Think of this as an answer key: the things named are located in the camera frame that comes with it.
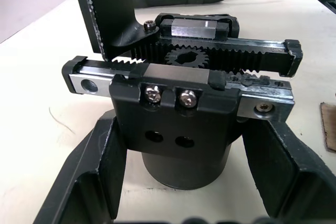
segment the spur gear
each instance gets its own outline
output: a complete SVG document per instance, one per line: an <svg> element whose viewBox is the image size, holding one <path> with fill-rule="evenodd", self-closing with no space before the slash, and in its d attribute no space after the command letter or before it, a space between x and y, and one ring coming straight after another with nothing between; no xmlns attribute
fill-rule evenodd
<svg viewBox="0 0 336 224"><path fill-rule="evenodd" d="M209 56L199 49L177 48L166 54L165 61L167 65L206 68L209 62Z"/></svg>

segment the screw head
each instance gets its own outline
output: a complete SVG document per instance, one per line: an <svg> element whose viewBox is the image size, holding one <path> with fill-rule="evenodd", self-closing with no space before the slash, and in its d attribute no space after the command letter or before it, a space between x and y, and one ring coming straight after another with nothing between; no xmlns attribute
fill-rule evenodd
<svg viewBox="0 0 336 224"><path fill-rule="evenodd" d="M156 23L153 20L147 20L145 23L143 23L143 28L145 31L155 31Z"/></svg>
<svg viewBox="0 0 336 224"><path fill-rule="evenodd" d="M256 109L259 112L267 113L273 109L273 105L270 103L262 102L256 106Z"/></svg>
<svg viewBox="0 0 336 224"><path fill-rule="evenodd" d="M193 108L197 104L197 97L192 90L184 90L180 94L180 104L186 108Z"/></svg>
<svg viewBox="0 0 336 224"><path fill-rule="evenodd" d="M148 85L145 88L145 98L151 103L158 103L161 101L161 92L158 86Z"/></svg>

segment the black cylindrical base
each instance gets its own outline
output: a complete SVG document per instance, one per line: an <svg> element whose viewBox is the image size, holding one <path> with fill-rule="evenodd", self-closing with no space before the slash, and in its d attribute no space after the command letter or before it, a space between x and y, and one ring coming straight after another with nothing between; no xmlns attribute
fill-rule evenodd
<svg viewBox="0 0 336 224"><path fill-rule="evenodd" d="M218 163L201 163L183 159L142 153L142 159L148 172L163 185L192 190L213 182L223 171L231 145Z"/></svg>

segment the mounting hole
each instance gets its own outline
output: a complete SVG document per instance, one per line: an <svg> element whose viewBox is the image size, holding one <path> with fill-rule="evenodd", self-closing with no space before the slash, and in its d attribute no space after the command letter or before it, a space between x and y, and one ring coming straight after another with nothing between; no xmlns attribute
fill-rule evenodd
<svg viewBox="0 0 336 224"><path fill-rule="evenodd" d="M230 76L230 81L238 81L238 77L236 76Z"/></svg>
<svg viewBox="0 0 336 224"><path fill-rule="evenodd" d="M284 85L283 85L283 82L281 82L281 81L275 81L274 82L274 85L276 85L276 86L278 86L278 87L283 87Z"/></svg>
<svg viewBox="0 0 336 224"><path fill-rule="evenodd" d="M146 131L145 137L148 140L152 142L156 142L156 143L163 141L163 136L159 132L156 132L156 131Z"/></svg>
<svg viewBox="0 0 336 224"><path fill-rule="evenodd" d="M195 61L196 56L197 56L197 53L195 52L187 52L185 54L179 55L175 61L179 64L189 63L189 62Z"/></svg>
<svg viewBox="0 0 336 224"><path fill-rule="evenodd" d="M80 84L82 85L82 88L88 93L95 94L98 91L97 85L91 80L84 79Z"/></svg>
<svg viewBox="0 0 336 224"><path fill-rule="evenodd" d="M175 139L175 143L178 146L181 146L183 148L191 148L195 145L194 140L190 139L186 136L179 136Z"/></svg>

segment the white work surface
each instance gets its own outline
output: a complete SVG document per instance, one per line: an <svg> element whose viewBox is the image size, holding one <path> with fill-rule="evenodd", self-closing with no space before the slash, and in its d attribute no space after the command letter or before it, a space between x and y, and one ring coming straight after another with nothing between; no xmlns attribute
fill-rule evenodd
<svg viewBox="0 0 336 224"><path fill-rule="evenodd" d="M136 15L143 23L161 12L229 13L239 20L240 38L300 40L304 57L290 80L296 105L287 123L336 173L336 154L325 149L319 110L321 102L336 101L335 14L317 0L225 0L139 9ZM68 91L61 68L76 55L101 60L92 53L77 0L67 0L0 45L2 224L33 222L66 157L112 108L108 98ZM161 185L146 171L141 154L129 151L118 220L179 223L198 216L250 222L266 215L262 203L241 139L232 145L220 177L191 191Z"/></svg>

